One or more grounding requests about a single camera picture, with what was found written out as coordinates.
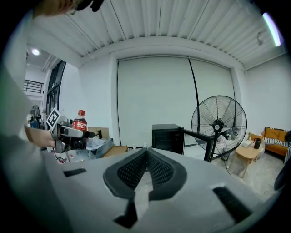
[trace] ceiling light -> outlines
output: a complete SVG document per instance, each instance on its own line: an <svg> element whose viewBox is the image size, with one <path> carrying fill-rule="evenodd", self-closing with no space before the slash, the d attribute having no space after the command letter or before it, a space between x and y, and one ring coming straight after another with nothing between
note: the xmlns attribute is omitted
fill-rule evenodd
<svg viewBox="0 0 291 233"><path fill-rule="evenodd" d="M263 14L263 18L269 27L269 30L270 30L272 37L273 37L273 40L275 42L275 46L281 45L279 31L276 27L276 24L274 23L274 21L272 20L272 18L269 16L269 14L267 12Z"/></svg>
<svg viewBox="0 0 291 233"><path fill-rule="evenodd" d="M37 49L33 49L31 52L36 56L40 54L40 52Z"/></svg>

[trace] orange sofa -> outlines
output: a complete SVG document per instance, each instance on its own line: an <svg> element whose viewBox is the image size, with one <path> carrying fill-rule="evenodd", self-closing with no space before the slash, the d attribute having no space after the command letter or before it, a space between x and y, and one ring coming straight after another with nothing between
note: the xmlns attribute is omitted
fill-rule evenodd
<svg viewBox="0 0 291 233"><path fill-rule="evenodd" d="M280 141L285 141L285 135L287 134L286 131L282 129L272 129L269 127L266 127L265 130L262 132L263 137L273 138L273 139L279 139ZM286 156L287 153L287 147L273 144L273 145L266 145L266 150L277 153L282 156Z"/></svg>

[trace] standing fan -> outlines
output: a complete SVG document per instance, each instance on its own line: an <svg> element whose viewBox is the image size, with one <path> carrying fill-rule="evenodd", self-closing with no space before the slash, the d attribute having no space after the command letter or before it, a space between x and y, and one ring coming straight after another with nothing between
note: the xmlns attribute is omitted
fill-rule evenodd
<svg viewBox="0 0 291 233"><path fill-rule="evenodd" d="M192 131L214 137L211 153L225 155L235 150L246 134L246 114L241 105L227 96L212 96L195 109ZM199 143L206 149L207 143Z"/></svg>

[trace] wooden side table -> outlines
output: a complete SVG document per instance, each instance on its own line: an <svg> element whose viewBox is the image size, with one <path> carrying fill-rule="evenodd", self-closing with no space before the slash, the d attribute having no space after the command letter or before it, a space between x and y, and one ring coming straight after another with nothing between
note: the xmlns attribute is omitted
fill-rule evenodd
<svg viewBox="0 0 291 233"><path fill-rule="evenodd" d="M246 170L247 170L247 167L249 166L249 164L253 160L255 160L255 161L257 160L259 152L260 152L261 149L262 149L262 144L260 144L260 148L259 149L255 149L254 148L254 143L252 143L251 146L248 147L248 148L243 147L243 146L239 146L236 149L236 155L233 158L230 167L232 166L233 161L236 159L236 157L241 158L242 160L246 161L246 168L245 168L244 174L242 175L242 178L244 178Z"/></svg>

